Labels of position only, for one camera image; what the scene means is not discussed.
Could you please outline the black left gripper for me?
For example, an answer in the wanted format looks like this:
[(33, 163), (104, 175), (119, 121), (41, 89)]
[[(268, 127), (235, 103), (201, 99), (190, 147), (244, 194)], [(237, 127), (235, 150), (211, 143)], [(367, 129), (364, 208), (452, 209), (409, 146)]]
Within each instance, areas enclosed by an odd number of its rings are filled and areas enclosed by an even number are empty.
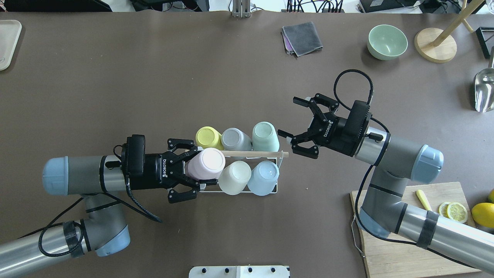
[[(184, 173), (184, 164), (203, 151), (193, 140), (169, 138), (168, 152), (146, 154), (144, 157), (144, 189), (168, 189), (168, 202), (178, 203), (196, 198), (200, 185), (207, 180), (196, 180)], [(174, 189), (177, 185), (191, 188), (186, 192)]]

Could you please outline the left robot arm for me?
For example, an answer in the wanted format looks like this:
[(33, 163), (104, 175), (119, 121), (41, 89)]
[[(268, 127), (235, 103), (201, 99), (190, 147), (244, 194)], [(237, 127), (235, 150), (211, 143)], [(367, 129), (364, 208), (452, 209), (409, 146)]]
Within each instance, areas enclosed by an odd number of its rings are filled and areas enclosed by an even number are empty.
[(146, 154), (145, 136), (133, 134), (120, 154), (58, 157), (43, 169), (43, 186), (54, 195), (79, 199), (46, 226), (1, 245), (1, 277), (17, 278), (95, 251), (112, 255), (130, 243), (125, 207), (154, 222), (162, 220), (134, 197), (133, 191), (163, 188), (169, 203), (195, 199), (217, 178), (187, 176), (185, 164), (205, 152), (193, 140), (168, 139), (165, 153)]

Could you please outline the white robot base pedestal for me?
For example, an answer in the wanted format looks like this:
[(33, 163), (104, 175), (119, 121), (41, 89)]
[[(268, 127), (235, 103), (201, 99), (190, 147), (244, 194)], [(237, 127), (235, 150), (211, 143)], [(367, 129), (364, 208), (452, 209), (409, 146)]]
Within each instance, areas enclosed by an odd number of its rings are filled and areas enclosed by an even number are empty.
[(290, 278), (289, 266), (196, 266), (189, 271), (189, 278)]

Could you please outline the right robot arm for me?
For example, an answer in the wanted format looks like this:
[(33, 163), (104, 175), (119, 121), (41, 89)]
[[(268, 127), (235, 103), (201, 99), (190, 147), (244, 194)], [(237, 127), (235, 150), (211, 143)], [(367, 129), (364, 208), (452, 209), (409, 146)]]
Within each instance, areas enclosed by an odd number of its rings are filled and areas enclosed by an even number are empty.
[(369, 101), (356, 100), (347, 119), (335, 114), (340, 107), (336, 100), (321, 94), (294, 97), (293, 102), (313, 114), (302, 134), (278, 130), (293, 153), (316, 159), (320, 147), (326, 147), (375, 167), (363, 204), (356, 209), (362, 229), (384, 241), (390, 233), (398, 234), (406, 238), (404, 244), (493, 273), (492, 234), (403, 201), (409, 181), (429, 184), (437, 178), (441, 151), (369, 127)]

